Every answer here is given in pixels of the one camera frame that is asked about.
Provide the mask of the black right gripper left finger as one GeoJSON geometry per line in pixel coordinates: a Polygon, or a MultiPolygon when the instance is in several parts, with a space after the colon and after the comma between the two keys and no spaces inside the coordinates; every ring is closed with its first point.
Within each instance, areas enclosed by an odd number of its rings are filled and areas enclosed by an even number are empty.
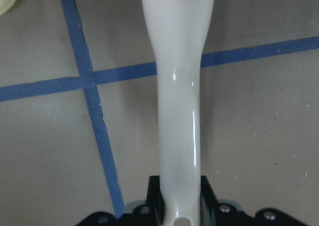
{"type": "Polygon", "coordinates": [[[150,176],[146,203],[155,210],[158,225],[161,226],[165,215],[165,203],[160,191],[160,177],[150,176]]]}

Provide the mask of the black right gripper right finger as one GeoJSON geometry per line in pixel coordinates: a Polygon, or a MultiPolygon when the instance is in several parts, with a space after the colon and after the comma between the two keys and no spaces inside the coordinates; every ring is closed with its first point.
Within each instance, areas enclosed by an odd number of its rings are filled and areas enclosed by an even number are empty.
{"type": "Polygon", "coordinates": [[[218,201],[206,176],[200,182],[200,225],[216,226],[216,207],[218,201]]]}

